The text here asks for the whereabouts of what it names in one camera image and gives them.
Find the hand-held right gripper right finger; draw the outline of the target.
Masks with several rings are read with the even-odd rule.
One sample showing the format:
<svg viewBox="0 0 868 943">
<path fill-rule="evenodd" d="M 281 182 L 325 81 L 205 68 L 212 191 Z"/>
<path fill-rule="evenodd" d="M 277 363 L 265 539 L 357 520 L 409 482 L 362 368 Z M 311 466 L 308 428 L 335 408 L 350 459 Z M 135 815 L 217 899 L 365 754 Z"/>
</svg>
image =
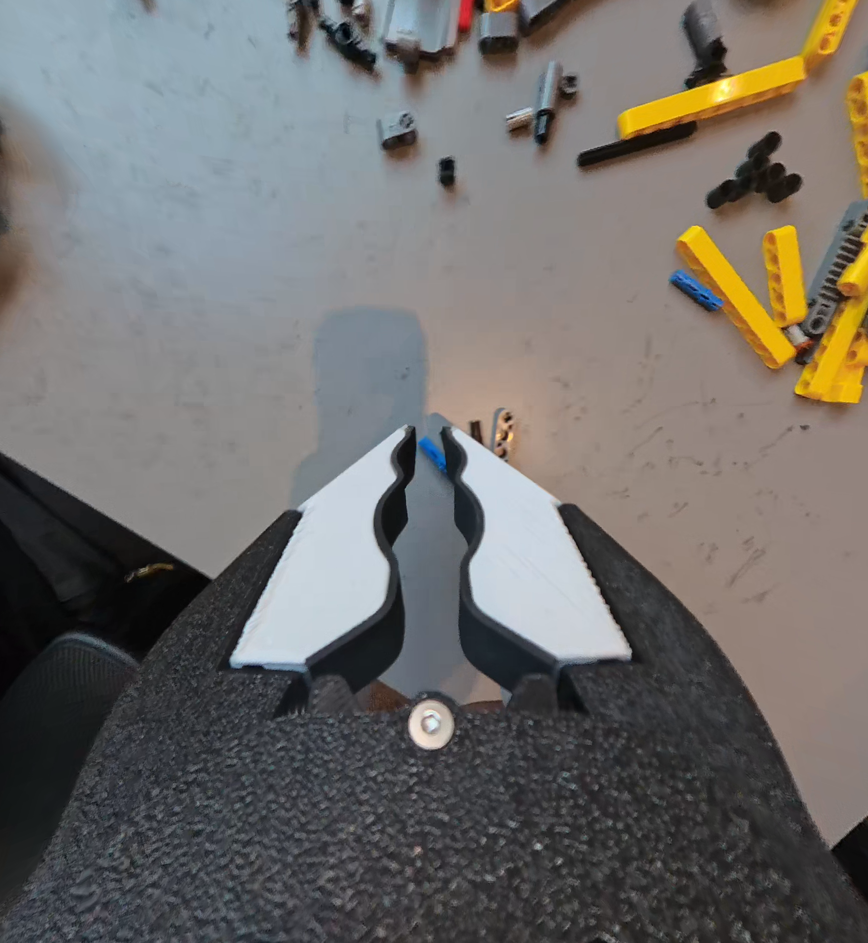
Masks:
<svg viewBox="0 0 868 943">
<path fill-rule="evenodd" d="M 459 631 L 470 663 L 514 690 L 540 674 L 628 663 L 632 649 L 561 515 L 561 502 L 521 472 L 445 426 L 454 521 L 467 548 Z"/>
</svg>

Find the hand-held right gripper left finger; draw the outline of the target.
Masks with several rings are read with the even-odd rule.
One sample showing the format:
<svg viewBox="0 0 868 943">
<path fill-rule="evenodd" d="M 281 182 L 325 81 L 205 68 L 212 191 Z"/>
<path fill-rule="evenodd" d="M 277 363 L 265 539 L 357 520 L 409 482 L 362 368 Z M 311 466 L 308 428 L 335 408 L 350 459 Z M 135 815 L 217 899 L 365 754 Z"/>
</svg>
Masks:
<svg viewBox="0 0 868 943">
<path fill-rule="evenodd" d="M 290 536 L 229 654 L 260 668 L 369 686 L 401 652 L 405 607 L 393 544 L 407 524 L 416 430 L 365 454 L 290 515 Z"/>
</svg>

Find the grey desk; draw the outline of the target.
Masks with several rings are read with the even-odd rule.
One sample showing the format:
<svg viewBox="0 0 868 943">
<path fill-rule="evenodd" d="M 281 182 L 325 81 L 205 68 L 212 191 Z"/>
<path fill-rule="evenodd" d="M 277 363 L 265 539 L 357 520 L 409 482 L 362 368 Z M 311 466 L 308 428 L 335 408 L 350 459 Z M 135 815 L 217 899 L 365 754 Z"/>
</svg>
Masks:
<svg viewBox="0 0 868 943">
<path fill-rule="evenodd" d="M 768 230 L 816 271 L 868 2 L 794 93 L 579 170 L 682 85 L 686 5 L 574 2 L 407 76 L 299 55 L 278 2 L 0 2 L 0 451 L 214 576 L 396 426 L 510 408 L 517 467 L 711 631 L 832 843 L 868 814 L 868 370 L 858 405 L 796 397 L 668 277 L 694 224 L 763 304 Z M 802 188 L 710 210 L 769 131 Z"/>
</svg>

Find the person's black clothing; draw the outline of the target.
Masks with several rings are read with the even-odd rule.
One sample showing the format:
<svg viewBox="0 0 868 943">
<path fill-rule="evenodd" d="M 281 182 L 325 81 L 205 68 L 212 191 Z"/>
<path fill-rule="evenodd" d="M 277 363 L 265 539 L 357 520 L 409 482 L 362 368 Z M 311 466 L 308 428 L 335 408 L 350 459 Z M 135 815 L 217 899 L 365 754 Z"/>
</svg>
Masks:
<svg viewBox="0 0 868 943">
<path fill-rule="evenodd" d="M 137 659 L 211 583 L 202 571 L 0 452 L 0 523 L 71 630 Z"/>
</svg>

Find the black axle rod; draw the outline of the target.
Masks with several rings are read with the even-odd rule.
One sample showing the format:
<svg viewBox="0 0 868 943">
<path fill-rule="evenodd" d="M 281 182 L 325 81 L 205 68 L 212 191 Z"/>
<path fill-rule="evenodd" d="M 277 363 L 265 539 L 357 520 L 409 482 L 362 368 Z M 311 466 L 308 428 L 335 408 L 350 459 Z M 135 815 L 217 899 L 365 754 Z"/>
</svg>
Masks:
<svg viewBox="0 0 868 943">
<path fill-rule="evenodd" d="M 697 128 L 697 122 L 687 122 L 598 145 L 580 152 L 576 158 L 576 166 L 581 170 L 590 169 L 608 161 L 632 157 L 654 148 L 687 140 L 693 137 Z"/>
</svg>

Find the black cross connector piece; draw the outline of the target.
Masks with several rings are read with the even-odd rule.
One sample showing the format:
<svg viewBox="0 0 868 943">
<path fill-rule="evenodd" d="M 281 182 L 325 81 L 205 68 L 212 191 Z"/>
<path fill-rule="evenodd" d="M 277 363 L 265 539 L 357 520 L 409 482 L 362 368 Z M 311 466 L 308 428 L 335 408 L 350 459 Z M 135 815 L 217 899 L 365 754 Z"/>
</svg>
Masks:
<svg viewBox="0 0 868 943">
<path fill-rule="evenodd" d="M 749 194 L 760 194 L 770 204 L 779 204 L 796 194 L 804 185 L 803 177 L 789 172 L 783 163 L 772 158 L 782 141 L 777 131 L 769 131 L 755 141 L 735 168 L 734 175 L 708 191 L 705 205 L 710 210 L 718 210 Z"/>
</svg>

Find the grey axle connector piece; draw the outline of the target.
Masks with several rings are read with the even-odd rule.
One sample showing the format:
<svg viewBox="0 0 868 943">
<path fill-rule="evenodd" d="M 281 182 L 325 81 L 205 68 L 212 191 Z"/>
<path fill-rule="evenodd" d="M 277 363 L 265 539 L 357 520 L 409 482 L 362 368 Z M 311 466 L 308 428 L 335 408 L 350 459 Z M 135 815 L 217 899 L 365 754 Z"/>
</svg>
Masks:
<svg viewBox="0 0 868 943">
<path fill-rule="evenodd" d="M 559 86 L 563 70 L 561 63 L 550 60 L 542 71 L 538 86 L 533 115 L 533 139 L 538 146 L 545 146 L 556 118 Z"/>
</svg>

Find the yellow long beam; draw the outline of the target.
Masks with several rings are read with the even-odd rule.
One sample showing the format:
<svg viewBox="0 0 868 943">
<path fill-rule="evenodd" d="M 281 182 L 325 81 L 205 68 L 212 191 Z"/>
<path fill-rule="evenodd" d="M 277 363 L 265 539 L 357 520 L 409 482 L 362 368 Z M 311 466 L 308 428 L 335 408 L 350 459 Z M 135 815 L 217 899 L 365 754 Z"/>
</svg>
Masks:
<svg viewBox="0 0 868 943">
<path fill-rule="evenodd" d="M 724 77 L 624 111 L 617 119 L 618 137 L 633 139 L 761 104 L 793 92 L 806 77 L 799 55 Z"/>
<path fill-rule="evenodd" d="M 858 1 L 822 1 L 800 53 L 806 75 L 837 52 Z"/>
</svg>

